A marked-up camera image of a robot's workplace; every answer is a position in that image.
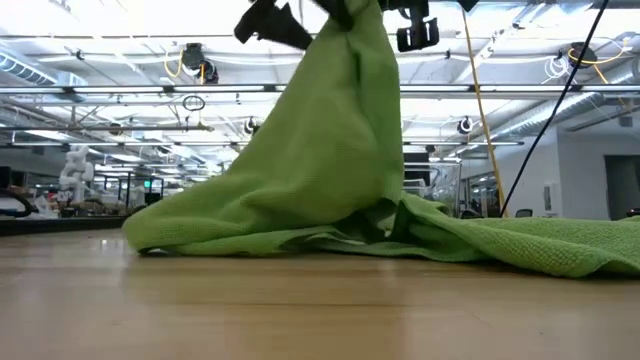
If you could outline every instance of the yellow cable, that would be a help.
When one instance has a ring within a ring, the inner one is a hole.
[[[610,63],[612,61],[618,60],[622,54],[624,54],[624,47],[627,46],[627,41],[625,40],[624,43],[622,44],[622,48],[620,49],[620,52],[618,53],[618,55],[609,58],[607,60],[601,60],[601,61],[587,61],[587,60],[582,60],[581,64],[587,64],[587,65],[602,65],[602,64],[606,64],[606,63]],[[578,58],[571,55],[571,53],[573,53],[575,50],[573,48],[569,49],[569,51],[567,51],[567,56],[569,57],[569,59],[573,60],[573,61],[578,61]]]
[[[180,50],[180,58],[178,59],[178,72],[175,74],[169,70],[169,63],[167,61],[169,59],[169,53],[167,52],[164,56],[164,70],[167,72],[167,75],[173,78],[180,76],[180,73],[182,72],[182,51],[183,50]]]
[[[500,178],[500,170],[498,169],[498,162],[496,161],[496,155],[493,152],[493,146],[491,146],[491,136],[489,124],[484,116],[484,109],[482,108],[482,96],[480,95],[480,85],[478,84],[478,73],[476,71],[476,63],[473,58],[473,50],[471,48],[471,35],[469,34],[469,25],[467,24],[467,14],[462,9],[462,19],[464,20],[464,31],[467,35],[467,50],[469,52],[469,59],[471,60],[471,70],[473,74],[473,84],[476,90],[476,98],[478,99],[478,110],[480,111],[480,119],[482,120],[482,129],[484,130],[484,136],[487,139],[487,148],[489,149],[489,157],[491,158],[491,165],[493,166],[493,172],[496,176],[496,183],[498,185],[498,198],[500,200],[500,208],[504,206],[504,191],[502,191],[502,179]],[[505,217],[509,217],[508,211],[504,212]]]

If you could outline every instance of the towel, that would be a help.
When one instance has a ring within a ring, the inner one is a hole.
[[[497,259],[563,277],[640,274],[638,221],[459,220],[404,194],[397,63],[377,1],[348,6],[353,30],[327,21],[225,174],[125,222],[134,249]]]

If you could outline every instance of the light fixture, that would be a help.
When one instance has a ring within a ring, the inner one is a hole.
[[[496,91],[496,92],[550,92],[562,91],[564,85],[483,85],[480,91]]]
[[[429,158],[430,162],[440,162],[440,161],[455,161],[460,162],[462,159],[457,157],[446,157],[446,158]]]
[[[69,143],[69,145],[71,145],[71,146],[83,146],[83,145],[86,145],[86,146],[118,146],[118,143],[106,143],[106,142],[105,143],[98,143],[98,142],[95,142],[95,143]]]
[[[111,156],[112,158],[122,160],[122,161],[127,161],[127,162],[143,161],[141,158],[133,155],[109,154],[109,156]]]
[[[166,174],[180,174],[181,171],[176,168],[160,168],[160,171]]]
[[[57,87],[0,87],[0,94],[61,94],[62,88]]]
[[[464,143],[461,141],[428,141],[428,140],[411,140],[411,139],[403,139],[404,142],[409,143],[409,145],[441,145],[441,146],[458,146],[463,145]]]
[[[55,142],[29,142],[29,143],[17,142],[17,143],[9,143],[8,145],[13,145],[13,146],[62,146],[61,143],[55,143]]]
[[[460,120],[458,122],[458,133],[461,135],[468,135],[471,130],[473,130],[473,121],[471,119],[469,119],[468,116],[465,116],[464,119]]]
[[[126,146],[170,146],[173,142],[125,142]]]
[[[402,92],[468,92],[468,85],[400,85]]]
[[[596,92],[640,91],[640,85],[585,85],[582,90]]]
[[[74,87],[78,94],[127,94],[127,93],[161,93],[162,86],[93,86]]]
[[[27,130],[25,131],[27,134],[31,134],[31,135],[36,135],[36,136],[40,136],[40,137],[44,137],[47,139],[51,139],[51,140],[60,140],[60,141],[64,141],[64,140],[69,140],[72,139],[71,136],[63,134],[61,132],[58,131],[51,131],[51,130]]]
[[[227,145],[247,145],[248,141],[200,141],[200,142],[182,142],[182,146],[227,146]]]
[[[207,92],[259,92],[265,91],[265,87],[261,85],[190,85],[190,86],[176,86],[173,88],[174,92],[188,92],[188,93],[207,93]]]
[[[486,142],[470,142],[468,143],[468,145],[474,145],[474,146],[487,146],[488,144]],[[492,141],[491,142],[492,146],[518,146],[518,145],[524,145],[524,142],[522,141]]]
[[[107,168],[107,169],[100,170],[100,169],[96,168],[96,171],[100,171],[100,172],[108,171],[108,172],[111,172],[111,173],[122,173],[122,172],[133,172],[133,171],[135,171],[135,169],[134,168]]]

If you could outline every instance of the black clamp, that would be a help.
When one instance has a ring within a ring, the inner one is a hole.
[[[313,1],[329,13],[343,30],[350,31],[353,28],[354,20],[347,8],[346,0]],[[280,9],[275,4],[276,0],[252,2],[253,5],[234,29],[234,34],[240,42],[246,43],[257,33],[258,40],[267,39],[300,50],[309,47],[313,39],[293,17],[289,4]],[[470,11],[477,2],[478,0],[458,0],[466,11]],[[438,19],[425,20],[429,16],[428,0],[378,0],[378,3],[382,11],[398,10],[403,17],[411,20],[410,27],[400,28],[396,32],[400,52],[424,49],[440,42]]]

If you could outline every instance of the workbench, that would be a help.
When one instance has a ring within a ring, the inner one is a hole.
[[[637,359],[640,283],[333,254],[138,257],[0,238],[3,359]]]

